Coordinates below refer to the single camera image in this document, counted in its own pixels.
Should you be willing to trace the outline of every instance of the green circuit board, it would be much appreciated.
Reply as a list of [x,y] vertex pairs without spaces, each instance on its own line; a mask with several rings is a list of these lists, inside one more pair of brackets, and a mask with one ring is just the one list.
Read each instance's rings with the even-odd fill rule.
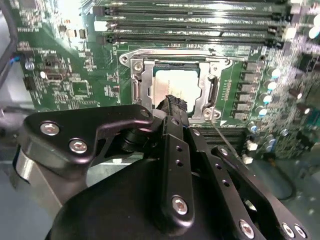
[[[273,134],[278,141],[276,150],[284,158],[297,152],[296,135],[284,137],[281,132],[296,133],[304,125],[307,116],[300,113],[296,104],[305,101],[319,77],[317,70],[303,69],[300,62],[303,53],[320,54],[319,32],[314,34],[318,10],[312,3],[202,0],[9,0],[9,3],[19,32],[18,51],[24,56],[21,59],[24,83],[37,110],[135,103],[131,69],[120,62],[120,56],[130,51],[211,51],[232,59],[231,65],[218,76],[214,107],[221,114],[217,119],[193,125],[246,128],[253,122],[255,131],[262,136],[259,145],[263,151],[266,137]],[[272,76],[273,70],[280,71],[280,75]],[[276,83],[276,87],[268,87],[268,81]],[[288,94],[291,88],[300,89],[302,98]],[[264,101],[263,94],[273,101]]]

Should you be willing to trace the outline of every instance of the cpu socket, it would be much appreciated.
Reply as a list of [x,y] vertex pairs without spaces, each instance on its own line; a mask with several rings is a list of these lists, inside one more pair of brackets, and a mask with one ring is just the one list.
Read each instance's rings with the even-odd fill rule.
[[130,68],[132,102],[148,110],[166,95],[185,100],[190,123],[221,117],[216,109],[222,71],[241,58],[210,50],[139,48],[119,57]]

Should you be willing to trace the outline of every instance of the blue cable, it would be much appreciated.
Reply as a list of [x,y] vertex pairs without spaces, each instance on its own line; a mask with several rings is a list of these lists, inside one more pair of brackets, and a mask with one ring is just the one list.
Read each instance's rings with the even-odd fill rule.
[[12,65],[12,64],[14,64],[15,62],[19,62],[20,61],[20,57],[19,56],[16,56],[16,57],[14,57],[14,58],[12,58],[11,60],[10,60],[10,64]]

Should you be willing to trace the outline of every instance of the silver screw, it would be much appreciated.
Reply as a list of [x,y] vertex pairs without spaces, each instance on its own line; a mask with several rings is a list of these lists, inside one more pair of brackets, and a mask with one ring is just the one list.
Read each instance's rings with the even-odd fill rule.
[[289,235],[290,238],[295,237],[294,231],[286,223],[283,223],[282,227],[283,227],[284,231],[286,232],[286,234]]
[[193,129],[195,135],[200,136],[200,132],[197,129]]
[[211,110],[209,108],[206,108],[205,110],[203,110],[203,116],[207,119],[210,118],[211,116]]
[[76,154],[83,154],[87,151],[87,145],[81,140],[72,140],[69,143],[69,147]]
[[136,62],[134,65],[133,65],[133,68],[134,70],[136,70],[137,72],[142,72],[144,66],[141,64],[141,62]]
[[26,61],[24,67],[25,69],[32,71],[35,69],[35,64],[32,61]]
[[172,207],[180,215],[185,215],[188,212],[186,202],[178,196],[172,198]]
[[255,232],[252,229],[252,227],[245,221],[245,220],[240,220],[239,222],[241,231],[249,238],[249,239],[254,239],[255,238]]
[[43,134],[49,135],[49,136],[57,135],[60,132],[59,127],[54,123],[50,123],[50,122],[43,123],[40,126],[40,130]]
[[127,62],[128,62],[128,58],[127,58],[126,56],[123,56],[123,57],[121,58],[121,60],[122,60],[122,62],[124,62],[124,63],[127,63]]
[[302,230],[301,227],[299,227],[298,225],[294,225],[294,228],[298,232],[298,234],[300,234],[301,237],[303,237],[304,239],[307,238],[307,234],[305,233],[305,231]]
[[221,148],[221,152],[223,155],[227,156],[228,155],[228,152],[224,149],[224,148]]

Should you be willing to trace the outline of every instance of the motherboard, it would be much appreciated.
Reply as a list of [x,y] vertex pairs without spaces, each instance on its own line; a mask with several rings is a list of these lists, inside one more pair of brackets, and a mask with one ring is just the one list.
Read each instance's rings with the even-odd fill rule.
[[8,0],[40,111],[188,103],[245,163],[318,142],[320,6],[304,0]]

